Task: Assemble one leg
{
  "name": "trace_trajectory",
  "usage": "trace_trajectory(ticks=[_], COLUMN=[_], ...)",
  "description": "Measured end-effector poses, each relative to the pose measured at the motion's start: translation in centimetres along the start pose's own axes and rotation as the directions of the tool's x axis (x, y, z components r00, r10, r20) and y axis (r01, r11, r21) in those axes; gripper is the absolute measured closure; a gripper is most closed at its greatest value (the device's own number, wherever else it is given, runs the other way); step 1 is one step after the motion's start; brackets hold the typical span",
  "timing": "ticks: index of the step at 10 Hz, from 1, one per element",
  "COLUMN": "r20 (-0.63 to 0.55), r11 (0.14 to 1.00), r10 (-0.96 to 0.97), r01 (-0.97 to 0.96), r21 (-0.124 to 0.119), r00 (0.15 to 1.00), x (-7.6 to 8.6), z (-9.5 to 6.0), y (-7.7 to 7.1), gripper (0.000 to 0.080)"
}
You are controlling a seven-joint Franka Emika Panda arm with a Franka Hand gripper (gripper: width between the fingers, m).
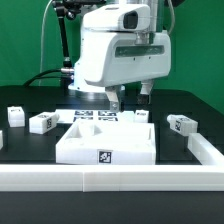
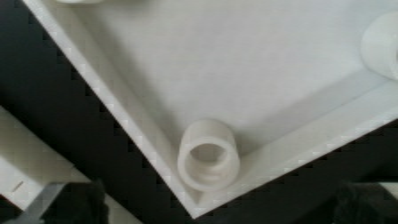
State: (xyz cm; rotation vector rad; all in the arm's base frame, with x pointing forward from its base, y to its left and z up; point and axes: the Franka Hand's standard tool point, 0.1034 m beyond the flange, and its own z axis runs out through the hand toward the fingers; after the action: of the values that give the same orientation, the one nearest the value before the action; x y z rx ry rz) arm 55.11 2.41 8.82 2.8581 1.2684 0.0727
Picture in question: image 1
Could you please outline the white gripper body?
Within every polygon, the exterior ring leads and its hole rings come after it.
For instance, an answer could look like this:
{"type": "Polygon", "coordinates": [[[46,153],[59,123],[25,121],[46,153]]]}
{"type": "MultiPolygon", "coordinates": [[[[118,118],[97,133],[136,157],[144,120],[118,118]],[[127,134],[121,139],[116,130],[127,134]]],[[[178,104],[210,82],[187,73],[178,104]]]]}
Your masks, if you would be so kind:
{"type": "Polygon", "coordinates": [[[82,75],[93,86],[108,87],[167,76],[171,43],[167,32],[136,45],[134,33],[88,32],[82,46],[82,75]]]}

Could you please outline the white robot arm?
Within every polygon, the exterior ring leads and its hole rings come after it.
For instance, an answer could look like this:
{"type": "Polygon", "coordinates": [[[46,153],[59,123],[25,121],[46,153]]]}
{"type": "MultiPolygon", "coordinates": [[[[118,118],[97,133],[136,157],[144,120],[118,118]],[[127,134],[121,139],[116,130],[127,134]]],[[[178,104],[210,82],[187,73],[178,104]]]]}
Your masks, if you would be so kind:
{"type": "Polygon", "coordinates": [[[83,16],[75,81],[87,91],[104,90],[112,111],[120,110],[118,91],[140,82],[148,95],[153,80],[169,74],[170,32],[163,9],[171,0],[115,0],[83,16]]]}

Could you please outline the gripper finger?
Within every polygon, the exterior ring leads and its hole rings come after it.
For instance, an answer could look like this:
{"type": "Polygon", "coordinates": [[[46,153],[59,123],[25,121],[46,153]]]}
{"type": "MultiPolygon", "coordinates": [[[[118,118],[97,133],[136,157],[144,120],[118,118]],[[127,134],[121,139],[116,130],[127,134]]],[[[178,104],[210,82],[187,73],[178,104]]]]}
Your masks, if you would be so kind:
{"type": "Polygon", "coordinates": [[[118,111],[119,110],[119,98],[117,95],[117,89],[115,86],[105,88],[106,95],[110,101],[110,110],[118,111]]]}
{"type": "Polygon", "coordinates": [[[154,86],[154,81],[152,79],[141,82],[141,89],[138,95],[139,104],[149,104],[151,102],[151,93],[152,93],[153,86],[154,86]]]}

